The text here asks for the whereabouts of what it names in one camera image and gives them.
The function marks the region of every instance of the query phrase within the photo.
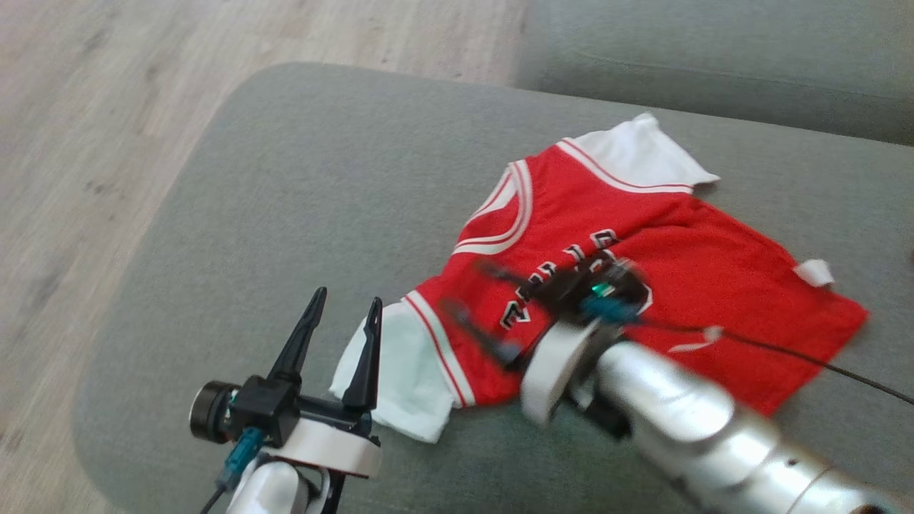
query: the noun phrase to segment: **gray cushion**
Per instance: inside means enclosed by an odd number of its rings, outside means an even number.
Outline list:
[[[370,298],[396,301],[438,272],[506,162],[642,109],[367,70],[286,65],[227,100],[146,234],[98,335],[73,430],[117,505],[190,512],[226,446],[187,411],[208,380],[268,370],[313,290],[330,289],[304,370],[320,394]],[[831,261],[871,309],[838,362],[912,392],[914,148],[654,111],[723,176],[707,197]],[[824,374],[779,420],[876,483],[914,489],[914,409]],[[347,482],[343,512],[681,512],[627,444],[572,412],[549,431],[514,405],[456,412],[437,445],[379,429],[378,479]]]
[[[914,0],[532,0],[519,84],[914,143]]]

